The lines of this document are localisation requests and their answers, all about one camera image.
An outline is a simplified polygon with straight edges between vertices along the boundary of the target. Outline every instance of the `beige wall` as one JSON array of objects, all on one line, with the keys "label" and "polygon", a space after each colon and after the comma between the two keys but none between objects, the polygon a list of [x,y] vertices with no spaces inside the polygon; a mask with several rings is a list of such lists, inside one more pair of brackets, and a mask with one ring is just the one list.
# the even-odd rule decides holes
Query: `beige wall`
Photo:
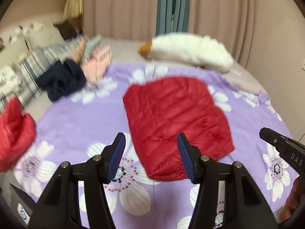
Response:
[{"label": "beige wall", "polygon": [[293,0],[255,0],[246,69],[271,97],[296,140],[305,133],[305,19]]},{"label": "beige wall", "polygon": [[66,0],[14,0],[0,22],[0,37],[8,44],[11,32],[18,25],[41,21],[52,26],[53,22],[62,21],[65,4]]}]

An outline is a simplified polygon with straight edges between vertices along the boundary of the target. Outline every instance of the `screw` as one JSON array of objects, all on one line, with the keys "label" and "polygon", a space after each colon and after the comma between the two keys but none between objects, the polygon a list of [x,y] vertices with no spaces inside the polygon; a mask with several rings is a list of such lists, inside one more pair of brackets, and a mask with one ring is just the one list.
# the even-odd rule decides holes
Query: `screw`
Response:
[{"label": "screw", "polygon": [[65,169],[69,166],[69,163],[68,162],[62,162],[60,166]]},{"label": "screw", "polygon": [[102,159],[101,155],[95,155],[95,156],[93,157],[93,160],[94,160],[94,161],[100,161],[101,159]]},{"label": "screw", "polygon": [[207,161],[209,161],[209,156],[207,156],[207,155],[202,155],[202,156],[201,156],[201,160],[207,162]]},{"label": "screw", "polygon": [[235,162],[234,163],[234,165],[235,165],[235,167],[237,167],[237,168],[241,168],[242,167],[242,163],[241,162]]}]

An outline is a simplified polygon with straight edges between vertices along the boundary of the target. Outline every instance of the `pink curtain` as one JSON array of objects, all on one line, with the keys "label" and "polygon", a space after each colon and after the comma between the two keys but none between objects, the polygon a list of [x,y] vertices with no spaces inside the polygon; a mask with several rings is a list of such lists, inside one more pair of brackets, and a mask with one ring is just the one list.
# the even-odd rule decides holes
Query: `pink curtain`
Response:
[{"label": "pink curtain", "polygon": [[88,36],[149,40],[156,35],[158,0],[83,0],[83,6]]},{"label": "pink curtain", "polygon": [[254,27],[254,0],[190,0],[188,32],[210,35],[246,66]]}]

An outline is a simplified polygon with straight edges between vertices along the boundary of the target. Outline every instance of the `white flower print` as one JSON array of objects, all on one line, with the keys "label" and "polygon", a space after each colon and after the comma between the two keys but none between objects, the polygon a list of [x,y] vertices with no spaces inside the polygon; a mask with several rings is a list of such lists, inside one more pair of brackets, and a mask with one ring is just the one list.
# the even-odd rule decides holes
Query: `white flower print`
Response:
[{"label": "white flower print", "polygon": [[279,156],[279,152],[274,146],[267,143],[268,154],[263,154],[263,160],[268,165],[268,170],[265,175],[265,182],[267,190],[272,189],[272,201],[275,202],[277,198],[282,197],[284,186],[289,186],[290,176],[289,172],[285,170],[288,168],[288,163]]},{"label": "white flower print", "polygon": [[[161,182],[150,179],[131,144],[130,134],[125,133],[126,147],[115,178],[108,185],[104,184],[106,199],[112,214],[119,200],[123,209],[132,215],[141,216],[149,213],[151,199],[148,191],[138,183],[156,185]],[[88,157],[100,154],[105,144],[95,143],[87,150]],[[86,212],[85,195],[80,197],[80,208]]]},{"label": "white flower print", "polygon": [[256,106],[258,106],[258,96],[257,95],[254,95],[252,93],[249,93],[249,92],[246,92],[246,91],[233,91],[233,95],[235,98],[240,98],[240,97],[243,97],[244,98],[244,101],[246,103],[248,103],[251,107],[255,108]]},{"label": "white flower print", "polygon": [[53,145],[43,141],[39,146],[32,145],[17,162],[14,176],[26,193],[32,193],[36,197],[42,194],[40,182],[48,182],[56,169],[55,163],[43,160],[53,150]]},{"label": "white flower print", "polygon": [[164,65],[154,66],[148,64],[145,67],[145,71],[142,69],[136,69],[133,71],[132,78],[129,78],[130,83],[136,83],[144,85],[149,82],[154,82],[166,76],[168,67]]},{"label": "white flower print", "polygon": [[84,105],[94,101],[95,97],[104,98],[110,95],[110,91],[117,88],[117,82],[111,77],[103,78],[98,84],[87,84],[81,91],[76,92],[72,97],[72,102],[82,101]]},{"label": "white flower print", "polygon": [[271,111],[271,113],[275,114],[278,117],[279,121],[283,121],[282,117],[275,111],[275,109],[273,108],[273,106],[271,105],[271,100],[268,99],[267,101],[265,101],[267,108]]},{"label": "white flower print", "polygon": [[227,103],[228,97],[225,93],[223,93],[223,92],[215,93],[215,88],[211,85],[208,86],[208,91],[211,94],[211,96],[213,97],[214,103],[217,107],[219,107],[223,112],[232,111],[231,106]]},{"label": "white flower print", "polygon": [[[190,201],[193,207],[196,205],[197,196],[199,192],[200,185],[197,184],[195,187],[191,189],[190,192]],[[224,210],[225,210],[225,181],[220,181],[218,185],[218,204],[217,204],[217,214],[215,217],[215,226],[214,228],[218,228],[222,226],[222,222],[224,221]],[[191,222],[191,216],[184,217],[177,224],[177,229],[188,229],[189,224]]]}]

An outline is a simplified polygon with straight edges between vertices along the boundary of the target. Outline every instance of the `folded red garment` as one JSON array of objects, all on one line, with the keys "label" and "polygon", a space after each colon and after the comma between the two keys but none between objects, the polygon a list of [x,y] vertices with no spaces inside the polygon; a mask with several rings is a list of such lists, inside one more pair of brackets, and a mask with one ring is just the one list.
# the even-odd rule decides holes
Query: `folded red garment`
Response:
[{"label": "folded red garment", "polygon": [[30,114],[21,114],[21,104],[12,98],[0,115],[0,172],[8,171],[33,143],[36,130]]},{"label": "folded red garment", "polygon": [[181,132],[214,160],[234,150],[225,115],[214,106],[206,84],[196,78],[169,77],[132,85],[123,102],[135,151],[152,179],[186,178],[177,148]]}]

